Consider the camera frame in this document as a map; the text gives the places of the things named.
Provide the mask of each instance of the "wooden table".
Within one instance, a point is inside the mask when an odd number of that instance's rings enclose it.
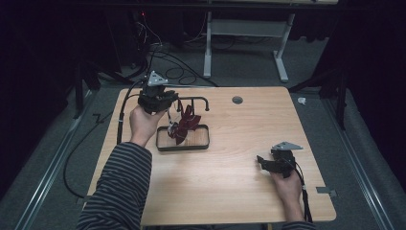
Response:
[[[282,203],[270,174],[257,163],[257,155],[272,160],[271,147],[282,141],[304,147],[293,153],[304,173],[314,221],[335,219],[329,195],[317,194],[316,187],[324,187],[325,183],[284,87],[174,90],[180,97],[201,96],[209,101],[210,111],[204,110],[203,101],[195,101],[195,111],[202,116],[200,124],[209,127],[210,145],[208,149],[159,152],[155,137],[149,140],[153,167],[142,218],[144,226],[284,221]],[[116,145],[117,120],[125,93],[123,90],[119,95],[89,195],[94,193]],[[234,96],[240,96],[243,103],[233,103]],[[125,108],[124,141],[129,140],[128,116],[137,98],[131,98]],[[159,127],[167,125],[164,116]]]

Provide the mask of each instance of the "black cable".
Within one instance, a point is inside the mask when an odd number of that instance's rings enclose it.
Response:
[[[169,76],[169,71],[172,71],[172,70],[181,70],[182,73],[181,73],[178,77],[170,77],[170,76]],[[182,76],[183,76],[184,74],[185,74],[185,69],[182,68],[182,67],[179,65],[179,67],[174,67],[174,68],[168,69],[167,72],[165,72],[165,77],[167,77],[167,79],[176,80],[176,79],[182,78]]]
[[[188,79],[188,78],[192,78],[192,80],[189,82],[185,82],[185,79]],[[190,76],[184,76],[184,77],[180,78],[178,82],[179,82],[179,84],[182,84],[182,85],[190,85],[190,84],[195,83],[196,81],[197,81],[197,77],[195,75],[190,75]]]
[[[74,196],[77,196],[79,198],[85,198],[85,195],[80,195],[79,193],[75,192],[68,184],[68,181],[66,179],[66,170],[68,168],[68,163],[69,160],[71,158],[71,156],[73,155],[73,153],[75,152],[75,150],[78,148],[78,146],[87,138],[87,136],[89,136],[89,134],[95,130],[95,128],[100,125],[101,123],[104,122],[105,119],[107,119],[111,114],[113,114],[113,111],[109,112],[107,115],[105,115],[101,120],[99,120],[92,128],[90,128],[89,131],[87,131],[87,133],[83,136],[83,138],[74,146],[74,148],[71,150],[71,152],[69,152],[68,157],[66,158],[65,164],[63,166],[63,183],[66,187],[66,189],[73,194]]]
[[[185,42],[183,43],[186,46],[192,47],[192,48],[201,48],[201,47],[206,47],[206,40],[202,40],[202,38],[205,38],[206,36],[201,36],[198,39],[195,39],[193,41]]]
[[[212,43],[213,49],[215,49],[215,50],[228,50],[228,49],[232,48],[236,44],[236,38],[234,36],[215,36],[214,38],[216,38],[220,43],[225,44],[227,41],[223,42],[223,41],[220,40],[223,37],[224,38],[229,38],[231,40],[231,44],[229,46],[225,47],[225,48],[218,48],[218,47],[215,47],[215,45],[213,45],[213,43]]]
[[[133,94],[133,95],[129,96],[128,98],[130,99],[130,98],[135,97],[135,96],[140,96],[140,94]]]
[[[307,189],[306,189],[306,187],[305,187],[305,176],[304,176],[304,174],[303,174],[303,172],[302,172],[302,168],[301,168],[301,166],[296,162],[296,165],[299,167],[299,170],[301,171],[301,172],[299,172],[298,171],[298,169],[296,169],[296,167],[295,166],[293,166],[292,164],[290,164],[290,162],[288,161],[288,160],[286,160],[286,159],[284,159],[284,158],[282,158],[282,160],[284,161],[284,162],[286,162],[295,172],[296,172],[296,174],[299,176],[299,179],[301,180],[301,185],[302,185],[302,199],[303,199],[303,202],[304,202],[304,220],[306,220],[307,222],[313,222],[313,218],[312,218],[312,216],[311,216],[311,213],[310,213],[310,208],[309,208],[309,206],[308,206],[308,194],[307,194]]]
[[[190,71],[192,71],[192,72],[196,75],[197,78],[202,79],[203,81],[206,81],[206,82],[210,83],[211,85],[213,85],[213,86],[215,86],[215,87],[218,87],[218,85],[217,85],[215,82],[201,77],[201,76],[200,76],[199,74],[197,74],[187,63],[185,63],[184,61],[182,61],[182,60],[179,59],[178,57],[175,57],[175,56],[170,55],[170,54],[165,53],[165,52],[156,52],[156,53],[157,53],[157,54],[164,54],[164,55],[167,55],[167,56],[169,56],[169,57],[171,57],[171,58],[176,59],[177,61],[179,61],[179,62],[181,62],[183,65],[185,65]]]
[[[146,71],[146,75],[149,73],[149,71],[150,71],[150,69],[151,69],[151,66],[152,66],[152,58],[154,58],[154,55],[155,55],[156,50],[157,50],[158,47],[159,47],[159,46],[156,46],[156,47],[153,49],[153,51],[152,51],[151,57],[150,57],[150,59],[149,59],[149,65],[148,65],[148,68],[147,68],[147,71]]]
[[[133,79],[135,77],[140,76],[144,71],[146,71],[148,67],[148,62],[147,62],[147,58],[143,58],[143,62],[141,63],[140,68],[133,74],[128,75],[127,77],[125,77],[126,79]]]
[[[123,121],[124,121],[124,109],[125,109],[125,104],[126,101],[130,98],[129,94],[131,93],[131,90],[137,85],[138,83],[142,82],[143,80],[138,80],[134,82],[131,87],[128,88],[128,91],[125,94],[122,108],[120,110],[120,115],[119,115],[119,125],[117,127],[117,145],[122,142],[122,135],[123,135]]]

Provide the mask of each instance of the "metal rod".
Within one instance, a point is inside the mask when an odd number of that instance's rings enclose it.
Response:
[[[204,98],[204,97],[179,97],[179,100],[203,100],[204,102],[205,102],[205,104],[206,104],[206,108],[205,108],[205,110],[206,111],[209,111],[210,109],[209,109],[209,101],[207,101],[207,99],[206,98]]]
[[[30,229],[31,225],[34,222],[36,214],[38,213],[39,209],[42,206],[42,203],[47,196],[48,192],[50,191],[55,178],[63,165],[67,155],[69,152],[66,152],[68,149],[76,130],[79,127],[81,119],[87,108],[90,104],[94,101],[96,96],[95,92],[91,92],[90,90],[86,94],[87,103],[84,105],[84,109],[82,110],[81,114],[73,121],[71,126],[69,127],[68,131],[66,132],[65,136],[63,137],[62,142],[60,143],[54,159],[52,160],[50,166],[48,167],[47,171],[43,175],[42,179],[40,180],[33,197],[30,200],[27,208],[25,209],[23,215],[21,216],[20,220],[18,221],[15,229]]]
[[[382,201],[378,193],[376,192],[375,187],[371,183],[367,173],[364,170],[364,167],[359,160],[358,156],[355,153],[354,148],[350,142],[350,138],[347,133],[341,129],[340,125],[335,121],[335,114],[334,114],[334,106],[330,100],[322,100],[322,103],[331,119],[334,123],[335,128],[337,129],[341,141],[345,147],[345,153],[347,154],[347,158],[350,161],[350,165],[354,172],[355,178],[357,179],[359,186],[364,193],[364,197],[367,200],[368,204],[370,205],[371,211],[377,224],[379,225],[380,229],[394,229],[391,220],[388,217],[388,214],[385,208],[382,205]]]
[[[292,29],[294,19],[295,19],[295,14],[290,13],[289,17],[286,21],[286,26],[284,27],[284,30],[283,30],[283,36],[282,36],[280,49],[278,50],[278,52],[276,54],[276,58],[278,58],[278,59],[282,58],[283,50],[284,50],[284,47],[286,46],[287,39],[289,38],[290,30]]]

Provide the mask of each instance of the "striped sleeve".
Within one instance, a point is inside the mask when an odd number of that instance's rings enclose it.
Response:
[[[316,226],[309,222],[295,221],[284,224],[282,230],[316,230]]]
[[[82,210],[77,229],[140,229],[151,174],[152,154],[136,144],[113,149],[96,192]]]

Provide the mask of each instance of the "red object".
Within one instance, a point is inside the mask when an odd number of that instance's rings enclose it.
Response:
[[[176,139],[176,145],[179,145],[185,141],[189,130],[196,130],[201,119],[201,116],[193,115],[193,108],[189,104],[186,106],[186,110],[184,111],[180,100],[178,102],[181,107],[181,119],[179,123],[174,123],[168,129],[168,135],[169,137]]]

